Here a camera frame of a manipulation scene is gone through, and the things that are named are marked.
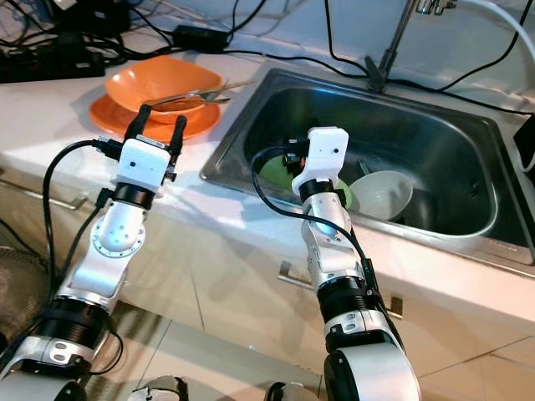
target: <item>white cable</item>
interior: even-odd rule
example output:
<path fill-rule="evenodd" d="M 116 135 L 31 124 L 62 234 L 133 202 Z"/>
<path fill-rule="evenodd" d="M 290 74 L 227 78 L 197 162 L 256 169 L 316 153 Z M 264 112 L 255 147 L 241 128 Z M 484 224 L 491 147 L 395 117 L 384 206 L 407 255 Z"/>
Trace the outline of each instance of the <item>white cable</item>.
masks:
<path fill-rule="evenodd" d="M 503 20 L 505 20 L 507 23 L 509 23 L 517 32 L 518 36 L 522 39 L 524 44 L 527 47 L 527 50 L 529 51 L 529 54 L 532 56 L 533 65 L 535 65 L 535 45 L 533 44 L 531 38 L 527 34 L 527 32 L 522 28 L 522 25 L 520 25 L 515 18 L 511 16 L 507 11 L 505 11 L 503 8 L 497 6 L 494 3 L 488 2 L 486 0 L 462 0 L 464 3 L 470 3 L 474 4 L 478 7 L 485 8 L 488 11 L 491 11 L 495 13 L 496 15 L 500 16 Z M 520 161 L 520 167 L 522 169 L 522 172 L 527 173 L 530 171 L 533 166 L 535 166 L 535 154 L 532 157 L 532 160 L 529 162 L 529 165 L 527 167 L 524 167 L 522 165 L 522 162 Z"/>

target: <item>white bowl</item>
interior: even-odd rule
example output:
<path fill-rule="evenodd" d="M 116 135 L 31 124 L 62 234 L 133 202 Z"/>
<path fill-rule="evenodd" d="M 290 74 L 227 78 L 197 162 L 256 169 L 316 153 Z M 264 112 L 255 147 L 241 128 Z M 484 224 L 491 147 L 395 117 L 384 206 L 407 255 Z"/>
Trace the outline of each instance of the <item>white bowl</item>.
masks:
<path fill-rule="evenodd" d="M 349 186 L 356 209 L 381 220 L 396 218 L 409 205 L 413 186 L 409 177 L 397 171 L 377 171 Z"/>

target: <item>tiled floor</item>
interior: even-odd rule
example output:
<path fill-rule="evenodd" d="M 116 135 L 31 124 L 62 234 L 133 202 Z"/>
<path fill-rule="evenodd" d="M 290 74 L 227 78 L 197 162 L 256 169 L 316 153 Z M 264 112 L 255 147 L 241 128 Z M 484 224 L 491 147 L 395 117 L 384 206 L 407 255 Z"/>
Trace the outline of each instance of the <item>tiled floor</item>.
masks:
<path fill-rule="evenodd" d="M 319 391 L 316 374 L 152 313 L 120 304 L 115 318 L 125 355 L 111 373 L 91 379 L 89 401 L 125 401 L 133 389 L 167 374 L 187 380 L 191 401 L 263 401 L 275 381 Z M 115 349 L 108 344 L 102 360 L 109 361 Z"/>

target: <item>orange bowl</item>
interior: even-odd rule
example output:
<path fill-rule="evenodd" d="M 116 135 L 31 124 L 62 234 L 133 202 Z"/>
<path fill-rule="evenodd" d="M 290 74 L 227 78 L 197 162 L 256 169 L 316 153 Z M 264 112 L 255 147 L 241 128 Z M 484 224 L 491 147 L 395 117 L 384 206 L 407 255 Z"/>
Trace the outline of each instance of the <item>orange bowl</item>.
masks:
<path fill-rule="evenodd" d="M 215 88 L 223 77 L 208 69 L 168 56 L 150 58 L 123 69 L 105 83 L 106 92 L 120 106 L 137 113 L 147 100 L 183 94 L 195 89 Z M 165 124 L 174 124 L 179 114 L 188 117 L 197 106 L 170 104 L 172 111 L 155 111 L 150 117 Z"/>

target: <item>kitchen counter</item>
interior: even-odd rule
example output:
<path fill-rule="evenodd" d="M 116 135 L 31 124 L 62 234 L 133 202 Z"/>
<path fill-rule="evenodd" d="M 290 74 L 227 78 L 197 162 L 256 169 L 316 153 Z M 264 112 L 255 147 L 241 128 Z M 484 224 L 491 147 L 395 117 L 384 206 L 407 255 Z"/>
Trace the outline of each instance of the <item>kitchen counter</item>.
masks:
<path fill-rule="evenodd" d="M 229 82 L 251 78 L 264 61 L 259 57 L 196 53 L 174 57 L 198 63 L 228 78 Z M 106 78 L 123 67 L 108 70 Z M 104 94 L 106 78 L 0 85 L 0 166 L 5 170 L 43 176 L 52 158 L 65 145 L 105 135 L 90 121 L 89 106 Z M 355 86 L 365 84 L 364 81 L 354 83 Z M 240 89 L 234 90 L 238 96 Z M 513 164 L 517 165 L 512 135 L 525 118 L 436 94 L 396 87 L 387 90 L 392 95 L 494 119 L 514 158 Z M 493 94 L 475 89 L 463 91 L 463 95 L 496 102 Z M 225 124 L 223 117 L 219 126 L 185 143 L 177 163 L 176 182 L 166 186 L 165 195 L 155 203 L 153 212 L 267 251 L 305 258 L 301 221 L 275 215 L 256 196 L 222 188 L 200 178 L 199 171 L 221 141 Z M 53 180 L 96 192 L 109 184 L 114 172 L 113 160 L 105 160 L 94 150 L 84 149 L 68 156 L 59 165 Z M 520 179 L 533 208 L 535 190 L 523 175 Z M 535 332 L 535 308 L 531 307 L 535 280 L 359 226 L 354 229 L 362 247 L 374 261 L 380 283 L 393 282 L 432 298 L 440 306 L 473 312 Z M 278 268 L 273 266 L 273 275 L 278 273 Z"/>

